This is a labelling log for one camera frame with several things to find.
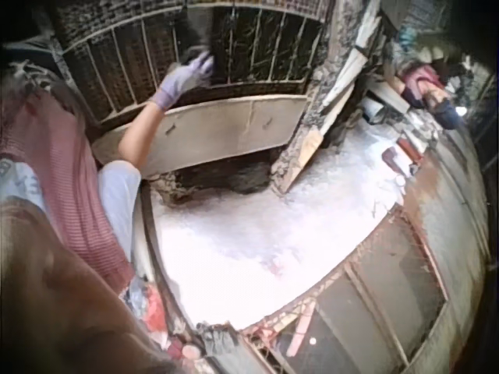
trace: red object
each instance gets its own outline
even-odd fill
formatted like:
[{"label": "red object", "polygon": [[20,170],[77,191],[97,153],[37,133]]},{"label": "red object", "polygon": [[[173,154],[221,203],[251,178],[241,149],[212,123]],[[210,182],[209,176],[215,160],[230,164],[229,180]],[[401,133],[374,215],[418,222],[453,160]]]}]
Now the red object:
[{"label": "red object", "polygon": [[421,160],[423,159],[423,157],[407,139],[398,138],[397,144],[402,148],[405,154],[409,156],[413,163],[417,165],[421,164]]},{"label": "red object", "polygon": [[2,92],[0,153],[33,168],[49,220],[64,246],[119,294],[133,269],[101,205],[84,123],[44,90],[24,97],[23,84]]},{"label": "red object", "polygon": [[440,80],[438,79],[437,72],[429,65],[421,66],[403,77],[405,85],[411,90],[416,100],[421,100],[423,98],[418,86],[420,80],[426,80],[440,89],[444,89],[444,86],[442,86],[442,83],[440,83]]},{"label": "red object", "polygon": [[147,312],[143,321],[151,333],[167,331],[165,308],[159,291],[152,284],[147,285]]}]

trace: red striped cloth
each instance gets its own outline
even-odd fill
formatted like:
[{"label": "red striped cloth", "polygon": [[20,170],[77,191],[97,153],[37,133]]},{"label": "red striped cloth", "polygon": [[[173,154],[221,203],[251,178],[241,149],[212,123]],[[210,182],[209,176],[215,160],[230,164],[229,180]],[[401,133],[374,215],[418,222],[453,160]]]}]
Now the red striped cloth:
[{"label": "red striped cloth", "polygon": [[132,279],[133,269],[101,205],[97,168],[83,123],[41,89],[23,101],[15,92],[3,98],[7,100],[2,103],[6,115],[2,116],[0,153],[33,168],[62,243],[120,293]]},{"label": "red striped cloth", "polygon": [[442,86],[442,83],[438,79],[438,75],[435,70],[429,65],[421,66],[403,77],[405,85],[412,91],[414,98],[417,100],[421,100],[423,98],[418,86],[418,82],[420,80],[426,80],[438,88],[442,90],[444,89],[444,86]]}]

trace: hand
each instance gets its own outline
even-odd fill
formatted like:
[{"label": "hand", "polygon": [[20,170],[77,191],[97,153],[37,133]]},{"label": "hand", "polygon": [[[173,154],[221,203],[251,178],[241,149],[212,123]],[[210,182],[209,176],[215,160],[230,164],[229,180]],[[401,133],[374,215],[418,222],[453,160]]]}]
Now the hand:
[{"label": "hand", "polygon": [[213,64],[213,56],[208,52],[201,53],[188,65],[181,65],[170,72],[151,100],[167,111],[185,92],[207,83]]}]

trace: person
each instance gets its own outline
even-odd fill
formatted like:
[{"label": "person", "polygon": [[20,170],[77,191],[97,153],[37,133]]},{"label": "person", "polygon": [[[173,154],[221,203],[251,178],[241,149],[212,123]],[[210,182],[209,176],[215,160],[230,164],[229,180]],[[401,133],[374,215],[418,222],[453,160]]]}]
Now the person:
[{"label": "person", "polygon": [[427,109],[443,129],[464,129],[437,72],[415,51],[396,41],[387,43],[383,69],[386,82],[413,108]]},{"label": "person", "polygon": [[29,63],[2,74],[2,340],[33,361],[28,371],[176,372],[123,308],[136,279],[133,207],[165,112],[213,64],[205,51],[173,69],[123,136],[122,159],[99,172],[69,88]]}]

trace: rusty metal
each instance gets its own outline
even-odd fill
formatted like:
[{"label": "rusty metal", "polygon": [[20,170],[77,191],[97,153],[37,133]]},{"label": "rusty metal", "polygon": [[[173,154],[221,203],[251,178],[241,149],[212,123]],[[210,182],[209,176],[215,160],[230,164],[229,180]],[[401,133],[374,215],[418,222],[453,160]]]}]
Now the rusty metal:
[{"label": "rusty metal", "polygon": [[463,205],[466,206],[466,209],[468,210],[468,213],[470,215],[470,220],[471,220],[473,231],[475,232],[476,237],[479,239],[479,242],[480,242],[480,249],[481,249],[480,252],[485,256],[485,260],[487,262],[489,262],[490,261],[490,253],[488,251],[486,235],[481,230],[481,228],[478,224],[478,221],[476,219],[476,216],[473,212],[473,209],[470,206],[469,201],[466,199],[466,197],[461,189],[461,186],[459,185],[458,181],[455,179],[455,176],[451,173],[451,169],[448,167],[447,163],[445,162],[443,157],[437,152],[437,150],[433,150],[430,148],[429,151],[434,157],[437,158],[438,162],[442,165],[442,171],[443,171],[442,175],[444,176],[444,178],[446,178],[446,180],[448,181],[450,186],[454,186],[454,188],[452,188],[452,189],[454,191],[457,190],[457,193],[455,192],[456,196],[462,201]]}]

